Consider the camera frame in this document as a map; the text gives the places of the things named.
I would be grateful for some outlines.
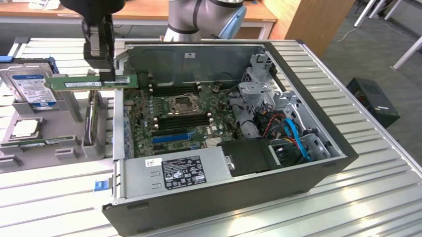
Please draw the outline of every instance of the blue latch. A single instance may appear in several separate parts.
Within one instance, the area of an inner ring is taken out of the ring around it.
[[[11,63],[13,61],[14,61],[14,57],[0,56],[0,63]]]
[[[103,191],[109,189],[109,180],[95,181],[94,192]]]

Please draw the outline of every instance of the circuit board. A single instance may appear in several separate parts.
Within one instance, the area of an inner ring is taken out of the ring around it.
[[[210,138],[221,138],[222,141],[233,140],[234,133],[237,133],[236,116],[228,106],[218,108],[221,98],[228,90],[221,90],[218,93],[213,91],[214,83],[202,84],[201,88],[197,94],[186,93],[177,96],[157,96],[148,89],[125,90],[125,105],[129,110],[136,158],[205,148]],[[173,106],[176,103],[173,102],[178,99],[184,101],[185,105],[189,104],[190,109],[181,106],[176,111]],[[188,139],[158,142],[166,141],[166,136],[156,136],[158,118],[166,119],[196,114],[209,115],[210,123],[188,126],[184,135],[188,135]]]

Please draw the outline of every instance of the metal table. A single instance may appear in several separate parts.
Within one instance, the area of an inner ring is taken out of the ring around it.
[[[125,43],[117,43],[124,50]],[[305,194],[140,236],[422,236],[421,167],[306,45],[273,44],[361,157]],[[33,39],[21,51],[23,57],[53,54],[61,71],[81,75],[89,69],[82,46],[83,39]],[[110,139],[113,101],[109,108]],[[2,115],[10,110],[2,107]],[[106,158],[2,174],[0,236],[117,236],[93,194],[94,181],[112,169]]]

